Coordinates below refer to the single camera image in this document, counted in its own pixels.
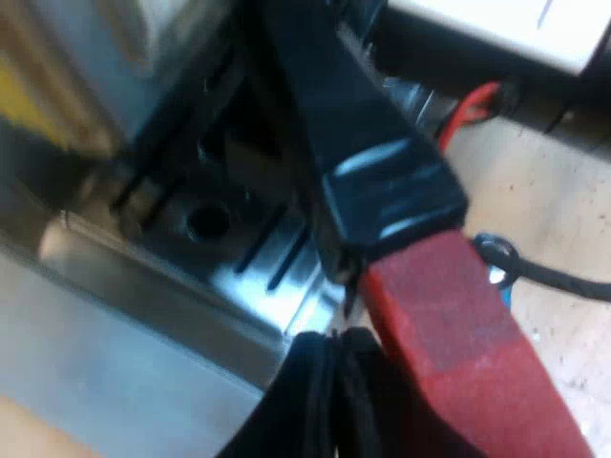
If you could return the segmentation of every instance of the red handle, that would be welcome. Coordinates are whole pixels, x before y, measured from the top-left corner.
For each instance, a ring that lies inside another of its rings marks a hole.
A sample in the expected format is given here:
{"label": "red handle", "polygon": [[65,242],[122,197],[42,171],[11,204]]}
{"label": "red handle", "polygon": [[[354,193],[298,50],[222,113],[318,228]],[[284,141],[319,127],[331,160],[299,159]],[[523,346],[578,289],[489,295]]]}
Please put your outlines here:
{"label": "red handle", "polygon": [[592,456],[459,231],[377,261],[360,291],[390,357],[472,444],[493,457]]}

